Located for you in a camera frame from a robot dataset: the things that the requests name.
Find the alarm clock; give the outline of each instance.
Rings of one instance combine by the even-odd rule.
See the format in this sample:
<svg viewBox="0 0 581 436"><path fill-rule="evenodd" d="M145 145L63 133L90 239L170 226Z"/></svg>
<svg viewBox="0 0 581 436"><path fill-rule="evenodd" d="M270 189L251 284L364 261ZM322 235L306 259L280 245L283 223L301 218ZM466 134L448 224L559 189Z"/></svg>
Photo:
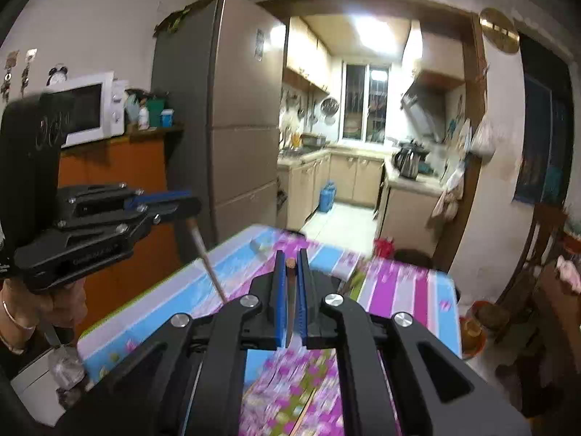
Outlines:
<svg viewBox="0 0 581 436"><path fill-rule="evenodd" d="M57 66L51 68L48 71L48 81L46 82L46 86L66 82L67 73L69 73L69 69L66 68L66 66L63 64L58 64Z"/></svg>

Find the gold wall decoration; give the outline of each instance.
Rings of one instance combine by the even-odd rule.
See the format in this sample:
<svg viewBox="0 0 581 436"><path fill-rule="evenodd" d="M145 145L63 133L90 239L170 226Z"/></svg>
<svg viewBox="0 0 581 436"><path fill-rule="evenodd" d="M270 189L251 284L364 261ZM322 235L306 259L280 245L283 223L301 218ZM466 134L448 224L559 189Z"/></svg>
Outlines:
<svg viewBox="0 0 581 436"><path fill-rule="evenodd" d="M520 45L518 31L512 21L494 8L480 12L480 26L486 39L507 54L516 54Z"/></svg>

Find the shelf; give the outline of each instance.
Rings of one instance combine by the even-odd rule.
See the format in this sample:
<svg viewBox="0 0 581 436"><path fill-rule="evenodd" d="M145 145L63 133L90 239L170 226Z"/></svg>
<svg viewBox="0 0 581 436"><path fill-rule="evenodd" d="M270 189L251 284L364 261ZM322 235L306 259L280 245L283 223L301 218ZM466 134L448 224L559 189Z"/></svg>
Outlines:
<svg viewBox="0 0 581 436"><path fill-rule="evenodd" d="M149 128L144 130L132 130L130 126L127 127L127 132L123 136L113 136L112 138L100 139L98 141L85 142L77 144L76 146L69 146L62 148L60 153L62 156L76 156L79 153L95 149L103 144L120 144L124 142L140 142L148 141L150 139L162 138L166 134L179 133L184 130L181 124L174 124L170 128Z"/></svg>
<svg viewBox="0 0 581 436"><path fill-rule="evenodd" d="M152 138L156 136L164 136L165 134L172 132L182 132L184 126L181 124L174 124L169 128L149 128L149 129L131 129L131 126L127 127L126 136L129 137L130 142L139 141L144 138Z"/></svg>

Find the person's hand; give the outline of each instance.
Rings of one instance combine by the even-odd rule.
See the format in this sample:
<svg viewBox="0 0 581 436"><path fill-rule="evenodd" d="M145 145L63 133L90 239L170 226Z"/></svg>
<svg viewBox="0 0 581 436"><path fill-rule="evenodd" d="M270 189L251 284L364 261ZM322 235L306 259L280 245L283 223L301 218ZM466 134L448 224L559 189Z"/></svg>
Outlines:
<svg viewBox="0 0 581 436"><path fill-rule="evenodd" d="M72 328L86 316L84 284L81 279L50 294L34 295L21 280L10 278L4 281L2 299L22 327L37 326L42 317L54 326Z"/></svg>

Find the microwave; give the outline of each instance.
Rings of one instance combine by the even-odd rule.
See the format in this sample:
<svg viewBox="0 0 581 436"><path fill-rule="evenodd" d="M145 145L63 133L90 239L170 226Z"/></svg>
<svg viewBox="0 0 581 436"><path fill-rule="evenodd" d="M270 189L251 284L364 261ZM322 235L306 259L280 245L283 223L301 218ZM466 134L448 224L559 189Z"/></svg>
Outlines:
<svg viewBox="0 0 581 436"><path fill-rule="evenodd" d="M74 100L62 147L123 135L124 93L128 84L127 80L116 80L113 72L104 72L48 86L46 91L66 92Z"/></svg>

